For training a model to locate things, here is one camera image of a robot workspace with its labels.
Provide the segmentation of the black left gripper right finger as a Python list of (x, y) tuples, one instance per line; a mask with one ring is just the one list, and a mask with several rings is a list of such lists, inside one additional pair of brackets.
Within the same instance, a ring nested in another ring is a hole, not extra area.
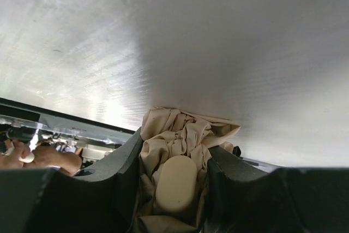
[(347, 168), (267, 173), (210, 150), (204, 232), (348, 232)]

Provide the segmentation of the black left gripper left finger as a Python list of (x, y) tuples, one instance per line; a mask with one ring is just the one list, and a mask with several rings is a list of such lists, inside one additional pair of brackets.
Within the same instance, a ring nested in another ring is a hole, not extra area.
[(127, 232), (138, 188), (140, 132), (70, 177), (55, 169), (1, 171), (1, 232)]

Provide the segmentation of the operator hand in background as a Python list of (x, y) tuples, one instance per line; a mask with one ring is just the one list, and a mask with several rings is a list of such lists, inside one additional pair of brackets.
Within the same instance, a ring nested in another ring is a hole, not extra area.
[(58, 167), (60, 172), (68, 176), (73, 176), (80, 170), (82, 160), (73, 152), (58, 152), (51, 146), (37, 146), (33, 151), (34, 160), (24, 163), (20, 161), (20, 158), (29, 156), (31, 152), (29, 146), (17, 140), (14, 140), (12, 144), (14, 149), (10, 155), (1, 154), (1, 169)]

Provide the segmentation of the beige folding umbrella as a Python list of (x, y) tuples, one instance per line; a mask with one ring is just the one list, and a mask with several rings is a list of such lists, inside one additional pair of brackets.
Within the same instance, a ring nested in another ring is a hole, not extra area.
[(130, 232), (199, 232), (210, 149), (232, 153), (230, 120), (155, 107), (143, 117), (139, 189)]

